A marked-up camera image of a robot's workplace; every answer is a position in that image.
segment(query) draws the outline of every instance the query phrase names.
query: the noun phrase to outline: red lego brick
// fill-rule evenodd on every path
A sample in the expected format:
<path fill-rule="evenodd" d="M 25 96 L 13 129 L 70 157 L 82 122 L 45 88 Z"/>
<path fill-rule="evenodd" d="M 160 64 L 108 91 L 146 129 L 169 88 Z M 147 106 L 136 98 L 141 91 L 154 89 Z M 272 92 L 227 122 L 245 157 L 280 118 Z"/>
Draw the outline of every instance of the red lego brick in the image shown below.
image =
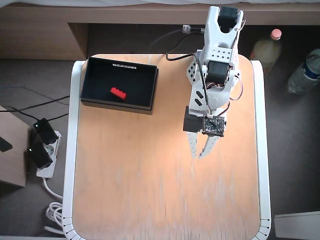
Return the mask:
<path fill-rule="evenodd" d="M 112 93 L 113 95 L 116 95 L 117 97 L 121 98 L 122 100 L 125 100 L 127 97 L 127 94 L 123 91 L 120 91 L 119 89 L 113 87 L 110 90 L 110 93 Z"/>

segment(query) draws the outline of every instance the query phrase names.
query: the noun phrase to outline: white bedsheet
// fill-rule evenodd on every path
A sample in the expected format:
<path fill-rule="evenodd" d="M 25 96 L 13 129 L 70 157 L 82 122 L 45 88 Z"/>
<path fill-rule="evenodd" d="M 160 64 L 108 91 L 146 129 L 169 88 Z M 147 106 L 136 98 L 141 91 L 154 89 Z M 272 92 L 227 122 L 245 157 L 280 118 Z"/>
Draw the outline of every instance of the white bedsheet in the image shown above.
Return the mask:
<path fill-rule="evenodd" d="M 111 7 L 137 4 L 275 4 L 275 3 L 320 3 L 320 0 L 0 0 L 0 7 L 11 3 L 28 3 L 47 6 L 71 6 L 71 7 Z"/>

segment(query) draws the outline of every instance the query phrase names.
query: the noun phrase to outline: bed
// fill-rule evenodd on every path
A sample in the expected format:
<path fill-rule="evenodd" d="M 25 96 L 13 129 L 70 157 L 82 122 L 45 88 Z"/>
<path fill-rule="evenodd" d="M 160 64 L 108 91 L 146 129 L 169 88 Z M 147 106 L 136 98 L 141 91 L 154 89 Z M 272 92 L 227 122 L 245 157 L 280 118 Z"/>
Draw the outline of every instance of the bed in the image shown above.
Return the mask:
<path fill-rule="evenodd" d="M 0 58 L 84 60 L 90 23 L 202 25 L 225 4 L 247 25 L 320 25 L 320 0 L 3 0 Z"/>

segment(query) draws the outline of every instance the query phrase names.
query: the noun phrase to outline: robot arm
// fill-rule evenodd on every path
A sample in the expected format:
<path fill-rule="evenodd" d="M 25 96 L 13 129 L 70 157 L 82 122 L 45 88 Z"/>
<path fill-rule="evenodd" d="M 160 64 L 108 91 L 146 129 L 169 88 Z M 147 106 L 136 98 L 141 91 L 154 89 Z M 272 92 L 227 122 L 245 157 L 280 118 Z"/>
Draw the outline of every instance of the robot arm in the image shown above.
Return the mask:
<path fill-rule="evenodd" d="M 227 111 L 221 107 L 225 104 L 229 107 L 230 92 L 240 79 L 238 40 L 243 14 L 236 8 L 211 6 L 204 30 L 204 47 L 197 51 L 186 71 L 192 90 L 183 130 L 187 132 L 193 157 L 197 154 L 198 132 L 208 135 L 200 158 L 224 136 Z"/>

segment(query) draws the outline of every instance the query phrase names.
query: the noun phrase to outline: circuit board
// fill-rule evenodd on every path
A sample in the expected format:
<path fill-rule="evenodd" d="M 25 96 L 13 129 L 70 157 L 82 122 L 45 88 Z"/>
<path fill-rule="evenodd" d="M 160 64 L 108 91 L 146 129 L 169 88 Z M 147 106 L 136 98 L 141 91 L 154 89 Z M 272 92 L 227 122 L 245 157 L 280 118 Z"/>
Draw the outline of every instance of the circuit board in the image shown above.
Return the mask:
<path fill-rule="evenodd" d="M 202 134 L 210 137 L 223 137 L 225 131 L 225 118 L 223 116 L 213 116 L 213 118 L 203 117 Z"/>

